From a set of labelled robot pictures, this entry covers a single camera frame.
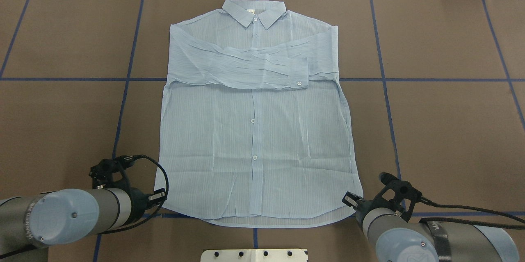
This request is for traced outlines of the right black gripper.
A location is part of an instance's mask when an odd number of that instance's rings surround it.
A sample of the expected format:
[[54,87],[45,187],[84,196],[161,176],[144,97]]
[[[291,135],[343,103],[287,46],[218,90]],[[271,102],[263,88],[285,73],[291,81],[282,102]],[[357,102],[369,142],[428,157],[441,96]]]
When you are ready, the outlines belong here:
[[371,210],[377,208],[388,208],[388,201],[384,198],[375,198],[373,200],[365,200],[362,197],[347,191],[342,202],[356,211],[356,220],[363,223],[365,217]]

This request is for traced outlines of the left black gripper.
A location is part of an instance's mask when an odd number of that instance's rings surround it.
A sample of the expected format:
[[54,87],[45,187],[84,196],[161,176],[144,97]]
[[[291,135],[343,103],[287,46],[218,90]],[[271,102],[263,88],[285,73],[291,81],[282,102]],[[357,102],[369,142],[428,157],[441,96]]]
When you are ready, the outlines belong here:
[[129,223],[134,223],[143,216],[146,210],[155,208],[155,211],[158,212],[167,200],[167,192],[165,188],[155,190],[149,194],[145,194],[141,190],[131,190],[129,197],[132,205]]

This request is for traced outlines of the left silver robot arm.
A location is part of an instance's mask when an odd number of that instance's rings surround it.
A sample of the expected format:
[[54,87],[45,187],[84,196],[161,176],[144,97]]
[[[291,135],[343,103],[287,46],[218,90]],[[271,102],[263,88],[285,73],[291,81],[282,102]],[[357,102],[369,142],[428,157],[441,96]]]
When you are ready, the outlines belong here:
[[49,247],[131,230],[146,222],[146,210],[160,209],[167,195],[165,189],[63,189],[1,200],[1,260],[46,262]]

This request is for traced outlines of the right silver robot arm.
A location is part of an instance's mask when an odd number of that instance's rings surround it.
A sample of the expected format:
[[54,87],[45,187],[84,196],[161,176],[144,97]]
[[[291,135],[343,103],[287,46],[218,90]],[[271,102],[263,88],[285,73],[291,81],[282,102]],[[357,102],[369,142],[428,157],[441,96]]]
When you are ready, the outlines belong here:
[[366,200],[347,192],[342,202],[356,219],[379,262],[519,262],[519,249],[501,226],[466,222],[410,223],[401,197],[390,200],[379,193]]

